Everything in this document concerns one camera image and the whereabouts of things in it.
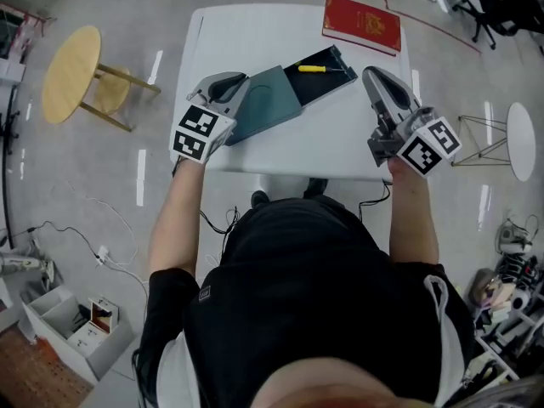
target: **gray floor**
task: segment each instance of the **gray floor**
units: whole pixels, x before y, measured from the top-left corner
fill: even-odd
[[[305,3],[325,0],[59,0],[53,15],[58,18],[32,50],[18,106],[22,119],[15,141],[9,176],[9,199],[14,231],[50,220],[59,227],[78,228],[95,250],[106,245],[120,263],[131,258],[134,245],[123,222],[106,206],[84,196],[111,204],[131,226],[139,252],[128,268],[147,279],[146,252],[153,223],[170,183],[172,164],[167,149],[173,114],[174,92],[184,36],[192,12],[201,7],[229,3]],[[359,0],[383,8],[383,0]],[[454,0],[445,0],[446,4]],[[425,0],[388,0],[391,9],[411,14],[471,43],[473,22],[446,13]],[[147,79],[156,52],[163,50],[156,83],[162,93],[154,97],[132,88],[119,119],[134,127],[124,133],[79,110],[67,122],[53,126],[43,120],[43,75],[58,46],[80,26],[92,24],[103,34],[102,62],[126,65]],[[460,114],[482,116],[484,102],[492,103],[495,119],[504,119],[508,106],[521,102],[532,116],[537,139],[544,134],[541,75],[544,57],[526,32],[515,38],[497,37],[491,51],[482,36],[476,48],[420,22],[402,17],[411,67],[421,76],[423,101],[434,104],[452,123]],[[32,101],[31,116],[24,119]],[[466,134],[463,137],[470,149]],[[25,150],[24,178],[20,178],[21,151]],[[138,150],[147,149],[144,206],[136,206]],[[433,214],[439,234],[441,261],[452,281],[464,290],[474,271],[497,261],[494,237],[505,213],[523,223],[527,215],[542,213],[542,146],[537,148],[535,172],[527,183],[518,182],[508,167],[449,168],[429,181]],[[273,197],[299,195],[306,178],[266,178],[257,175],[208,173],[202,208],[218,225],[225,226],[225,212],[234,207],[244,212],[249,196],[259,187]],[[327,194],[356,211],[358,201],[382,193],[380,184],[333,181]],[[389,201],[364,211],[365,224],[377,243],[388,249]],[[66,284],[80,298],[101,294],[122,307],[134,330],[141,327],[144,294],[130,276],[95,268],[94,257],[73,232],[57,233],[49,226],[36,233],[42,248],[58,264]],[[211,269],[205,256],[217,255],[221,236],[201,226],[197,276]],[[17,237],[17,243],[26,235]],[[540,252],[541,246],[535,248]]]

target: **hand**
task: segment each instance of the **hand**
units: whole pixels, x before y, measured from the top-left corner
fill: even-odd
[[[425,178],[418,175],[416,171],[414,171],[398,157],[391,157],[388,159],[388,168],[393,176],[393,181],[398,179],[415,179],[425,181]]]

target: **round white table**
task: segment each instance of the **round white table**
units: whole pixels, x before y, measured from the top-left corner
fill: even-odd
[[[519,181],[527,181],[535,168],[535,129],[529,113],[514,103],[507,115],[507,148],[513,174]]]
[[[495,121],[479,116],[459,116],[459,131],[461,135],[461,124],[465,123],[468,131],[472,135],[473,142],[478,151],[463,158],[460,161],[451,163],[454,167],[472,167],[472,166],[497,166],[509,165],[513,174],[519,181],[527,181],[535,168],[536,160],[536,138],[533,123],[530,120],[529,113],[520,103],[513,103],[508,109],[507,121]],[[505,137],[497,140],[494,144],[485,148],[480,148],[474,138],[468,123],[476,123],[505,134]],[[491,157],[489,154],[497,148],[506,144],[508,151],[507,159]]]

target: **screwdriver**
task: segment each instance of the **screwdriver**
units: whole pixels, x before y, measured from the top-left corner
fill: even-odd
[[[300,72],[333,72],[333,71],[346,71],[337,68],[330,68],[328,66],[315,66],[315,65],[299,65],[298,70]]]

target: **red book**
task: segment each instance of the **red book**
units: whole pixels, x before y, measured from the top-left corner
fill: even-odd
[[[352,0],[326,0],[322,33],[392,56],[400,52],[400,18]]]

